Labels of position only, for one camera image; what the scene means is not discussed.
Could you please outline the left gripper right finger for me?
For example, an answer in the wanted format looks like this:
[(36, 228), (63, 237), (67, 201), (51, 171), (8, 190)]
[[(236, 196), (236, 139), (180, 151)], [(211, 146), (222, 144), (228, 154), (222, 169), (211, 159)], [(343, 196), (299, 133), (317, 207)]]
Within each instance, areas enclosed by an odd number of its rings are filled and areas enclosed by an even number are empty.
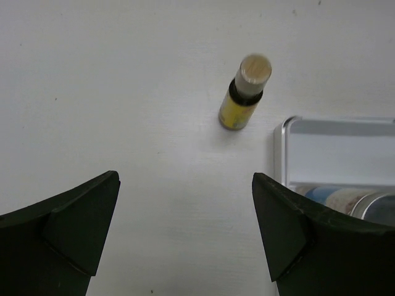
[(394, 228), (353, 218), (255, 173), (252, 196), (280, 295), (393, 295)]

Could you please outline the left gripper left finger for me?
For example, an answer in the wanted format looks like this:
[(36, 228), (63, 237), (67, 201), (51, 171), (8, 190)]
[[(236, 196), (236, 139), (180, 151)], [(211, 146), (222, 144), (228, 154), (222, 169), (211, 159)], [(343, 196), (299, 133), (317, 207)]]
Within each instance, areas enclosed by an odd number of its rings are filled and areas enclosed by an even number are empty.
[(1, 215), (1, 295), (86, 295), (120, 189), (107, 171)]

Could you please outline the blue-label silver-cap jar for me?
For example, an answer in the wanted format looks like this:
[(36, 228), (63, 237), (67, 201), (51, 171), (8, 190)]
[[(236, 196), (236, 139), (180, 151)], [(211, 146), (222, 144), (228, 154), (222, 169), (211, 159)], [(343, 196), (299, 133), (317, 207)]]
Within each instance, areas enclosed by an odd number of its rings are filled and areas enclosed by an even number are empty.
[(394, 226), (393, 192), (328, 186), (299, 186), (294, 191), (354, 218)]

